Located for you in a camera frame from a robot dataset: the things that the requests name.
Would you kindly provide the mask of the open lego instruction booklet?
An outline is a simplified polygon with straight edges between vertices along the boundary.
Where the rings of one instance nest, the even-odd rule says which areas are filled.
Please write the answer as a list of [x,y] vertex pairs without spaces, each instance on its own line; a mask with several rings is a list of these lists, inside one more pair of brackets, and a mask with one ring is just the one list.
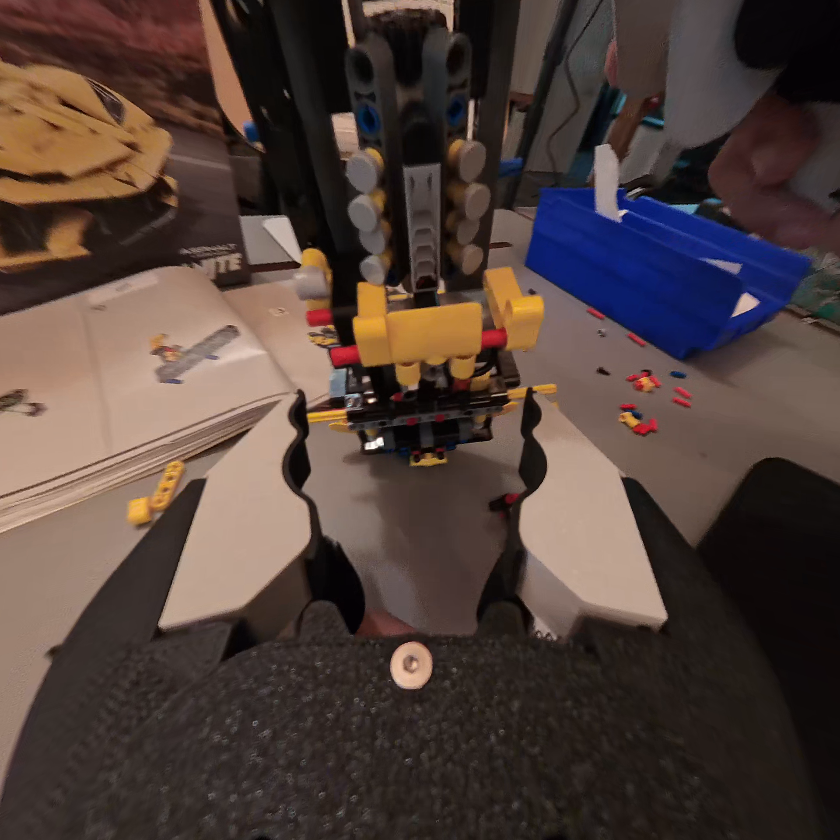
[[222,292],[149,270],[1,321],[1,530],[189,459],[301,390],[328,396],[329,334],[290,280]]

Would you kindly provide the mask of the lego set cardboard box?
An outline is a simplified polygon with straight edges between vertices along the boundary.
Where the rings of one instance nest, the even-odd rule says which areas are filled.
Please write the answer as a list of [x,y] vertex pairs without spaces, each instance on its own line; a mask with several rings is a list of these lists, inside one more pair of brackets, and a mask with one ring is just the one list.
[[1,2],[1,312],[185,266],[245,282],[209,2]]

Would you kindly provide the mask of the yellow thick lego beam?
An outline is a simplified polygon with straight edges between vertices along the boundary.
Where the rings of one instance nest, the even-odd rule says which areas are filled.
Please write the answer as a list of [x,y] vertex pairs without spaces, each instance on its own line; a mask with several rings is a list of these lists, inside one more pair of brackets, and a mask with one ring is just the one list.
[[172,504],[184,472],[185,465],[181,460],[173,460],[164,467],[154,493],[149,499],[152,512],[161,513]]

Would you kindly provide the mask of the white paper strip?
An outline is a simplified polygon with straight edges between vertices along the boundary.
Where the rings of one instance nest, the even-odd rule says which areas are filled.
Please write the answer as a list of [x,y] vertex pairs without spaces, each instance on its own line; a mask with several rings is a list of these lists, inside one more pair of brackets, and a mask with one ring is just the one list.
[[595,147],[592,174],[595,213],[620,224],[627,213],[618,202],[621,162],[610,144]]

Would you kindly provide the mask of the black yellow lego car chassis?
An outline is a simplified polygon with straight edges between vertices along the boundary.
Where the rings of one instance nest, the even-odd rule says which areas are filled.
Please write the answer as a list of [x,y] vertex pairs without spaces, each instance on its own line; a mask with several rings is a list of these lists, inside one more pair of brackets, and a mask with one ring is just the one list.
[[488,266],[520,2],[367,14],[268,2],[313,227],[297,291],[333,331],[342,408],[310,415],[367,455],[438,466],[556,384],[521,385],[544,304]]

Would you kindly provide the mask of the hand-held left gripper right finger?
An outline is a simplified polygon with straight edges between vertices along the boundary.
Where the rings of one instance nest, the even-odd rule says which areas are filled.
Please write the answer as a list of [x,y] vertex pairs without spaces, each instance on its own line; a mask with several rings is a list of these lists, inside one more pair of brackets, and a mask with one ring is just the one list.
[[507,603],[528,630],[563,641],[588,621],[661,630],[668,615],[623,474],[546,395],[516,399],[524,489],[476,620]]

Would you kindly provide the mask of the scattered loose lego pieces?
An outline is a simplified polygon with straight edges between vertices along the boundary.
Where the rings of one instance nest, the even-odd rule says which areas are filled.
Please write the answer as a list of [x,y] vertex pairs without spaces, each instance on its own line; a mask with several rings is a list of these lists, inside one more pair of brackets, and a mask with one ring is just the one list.
[[[587,306],[585,312],[591,318],[597,320],[599,323],[606,324],[606,315],[593,308]],[[640,335],[633,331],[625,331],[626,339],[639,349],[645,349],[648,342]],[[606,327],[598,327],[596,335],[601,338],[607,338]],[[599,366],[596,373],[601,376],[608,376],[609,371],[604,366]],[[672,377],[682,381],[686,378],[683,371],[672,371]],[[645,438],[655,435],[659,432],[659,423],[657,417],[650,412],[645,412],[638,404],[639,396],[656,394],[665,392],[665,385],[661,378],[654,373],[650,368],[640,367],[632,373],[628,374],[624,382],[626,386],[631,388],[635,394],[635,402],[623,402],[618,407],[618,423],[629,430],[634,436]],[[694,405],[694,396],[682,385],[670,386],[669,402],[673,406],[678,406],[684,409],[690,409]]]

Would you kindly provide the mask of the blue plastic bin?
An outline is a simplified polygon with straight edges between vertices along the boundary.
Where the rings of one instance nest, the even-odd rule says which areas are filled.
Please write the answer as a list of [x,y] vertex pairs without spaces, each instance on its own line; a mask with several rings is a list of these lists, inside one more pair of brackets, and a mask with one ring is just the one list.
[[761,328],[811,259],[650,197],[619,190],[620,220],[593,188],[540,192],[526,267],[678,360]]

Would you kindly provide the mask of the person's right hand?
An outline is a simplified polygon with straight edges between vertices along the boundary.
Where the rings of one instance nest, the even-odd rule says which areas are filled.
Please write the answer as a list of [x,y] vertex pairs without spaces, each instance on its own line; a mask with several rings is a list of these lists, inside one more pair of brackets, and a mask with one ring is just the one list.
[[731,131],[708,169],[711,190],[751,234],[788,249],[839,253],[839,221],[789,182],[820,134],[800,105],[767,93]]

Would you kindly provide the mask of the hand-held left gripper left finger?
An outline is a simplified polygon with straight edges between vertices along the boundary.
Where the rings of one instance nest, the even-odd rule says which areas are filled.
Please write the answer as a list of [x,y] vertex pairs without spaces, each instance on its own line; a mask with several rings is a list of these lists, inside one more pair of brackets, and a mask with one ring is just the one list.
[[305,491],[308,431],[305,395],[284,395],[206,473],[162,630],[229,621],[254,640],[274,640],[317,601],[359,630],[360,577]]

